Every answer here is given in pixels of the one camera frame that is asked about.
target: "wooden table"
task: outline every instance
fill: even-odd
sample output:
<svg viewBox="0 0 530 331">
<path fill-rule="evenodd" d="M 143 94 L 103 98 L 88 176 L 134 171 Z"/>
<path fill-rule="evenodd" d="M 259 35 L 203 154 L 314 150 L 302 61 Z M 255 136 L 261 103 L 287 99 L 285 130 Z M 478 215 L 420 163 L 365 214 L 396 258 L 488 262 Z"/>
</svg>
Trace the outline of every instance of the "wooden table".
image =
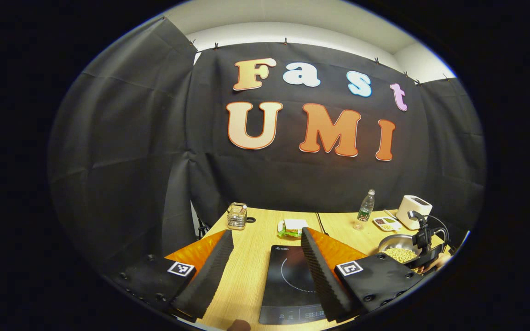
<svg viewBox="0 0 530 331">
<path fill-rule="evenodd" d="M 256 222 L 248 223 L 244 230 L 232 230 L 234 250 L 230 254 L 218 290 L 212 303 L 208 307 L 204 318 L 197 323 L 226 330 L 235 319 L 242 319 L 251 325 L 251 330 L 322 330 L 337 325 L 326 319 L 296 325 L 263 325 L 259 324 L 261 302 L 265 291 L 265 279 L 269 267 L 271 245 L 300 245 L 299 239 L 279 238 L 277 223 L 285 218 L 302 218 L 308 226 L 322 232 L 318 218 L 313 212 L 294 212 L 248 208 L 248 215 L 256 218 Z M 415 234 L 405 226 L 398 231 L 383 231 L 372 223 L 371 219 L 389 216 L 384 211 L 374 211 L 370 220 L 362 230 L 353 229 L 357 212 L 319 213 L 324 230 L 330 237 L 365 253 L 377 253 L 377 246 L 381 239 L 391 234 Z M 227 230 L 226 213 L 219 218 L 206 234 Z M 436 235 L 432 238 L 433 246 L 443 242 Z"/>
</svg>

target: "white ceiling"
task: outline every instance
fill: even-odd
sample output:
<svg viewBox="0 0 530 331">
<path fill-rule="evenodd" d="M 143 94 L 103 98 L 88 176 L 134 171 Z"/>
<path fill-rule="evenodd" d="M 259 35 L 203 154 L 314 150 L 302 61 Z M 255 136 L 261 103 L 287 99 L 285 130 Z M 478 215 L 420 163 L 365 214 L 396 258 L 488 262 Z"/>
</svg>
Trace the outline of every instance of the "white ceiling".
<svg viewBox="0 0 530 331">
<path fill-rule="evenodd" d="M 190 0 L 166 16 L 185 35 L 235 23 L 282 22 L 336 31 L 391 54 L 416 42 L 383 18 L 342 0 Z"/>
</svg>

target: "white wall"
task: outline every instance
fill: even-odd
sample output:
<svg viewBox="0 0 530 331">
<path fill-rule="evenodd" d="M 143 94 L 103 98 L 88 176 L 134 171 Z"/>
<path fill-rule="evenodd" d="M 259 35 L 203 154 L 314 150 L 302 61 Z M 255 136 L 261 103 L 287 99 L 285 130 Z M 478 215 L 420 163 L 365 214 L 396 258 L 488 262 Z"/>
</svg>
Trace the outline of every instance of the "white wall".
<svg viewBox="0 0 530 331">
<path fill-rule="evenodd" d="M 456 77 L 437 55 L 419 42 L 396 52 L 395 58 L 409 77 L 420 82 L 442 80 L 445 76 Z"/>
<path fill-rule="evenodd" d="M 351 36 L 309 25 L 276 22 L 239 23 L 187 35 L 187 39 L 195 40 L 194 46 L 198 51 L 214 48 L 215 42 L 218 46 L 226 46 L 248 42 L 283 42 L 284 38 L 296 44 L 324 46 L 372 60 L 378 58 L 380 63 L 403 72 L 396 58 L 389 52 Z"/>
</svg>

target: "plastic bottle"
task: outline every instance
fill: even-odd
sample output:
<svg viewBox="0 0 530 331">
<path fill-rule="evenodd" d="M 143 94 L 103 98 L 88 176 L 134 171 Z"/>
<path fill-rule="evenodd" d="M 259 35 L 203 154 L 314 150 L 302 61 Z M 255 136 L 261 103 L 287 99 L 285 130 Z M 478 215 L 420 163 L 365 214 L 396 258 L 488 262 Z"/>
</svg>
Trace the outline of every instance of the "plastic bottle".
<svg viewBox="0 0 530 331">
<path fill-rule="evenodd" d="M 359 208 L 359 213 L 357 214 L 357 220 L 360 222 L 355 222 L 354 228 L 360 230 L 363 228 L 364 222 L 369 220 L 369 216 L 374 211 L 375 203 L 375 190 L 370 190 L 368 196 L 363 199 L 361 207 Z"/>
</svg>

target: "induction cooktop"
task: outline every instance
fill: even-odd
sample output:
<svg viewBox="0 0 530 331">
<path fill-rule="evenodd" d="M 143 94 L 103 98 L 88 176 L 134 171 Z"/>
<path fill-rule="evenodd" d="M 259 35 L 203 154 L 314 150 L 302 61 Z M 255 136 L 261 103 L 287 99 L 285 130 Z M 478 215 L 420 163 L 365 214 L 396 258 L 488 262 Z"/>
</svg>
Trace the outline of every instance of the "induction cooktop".
<svg viewBox="0 0 530 331">
<path fill-rule="evenodd" d="M 324 318 L 302 248 L 272 245 L 259 323 L 299 324 Z"/>
</svg>

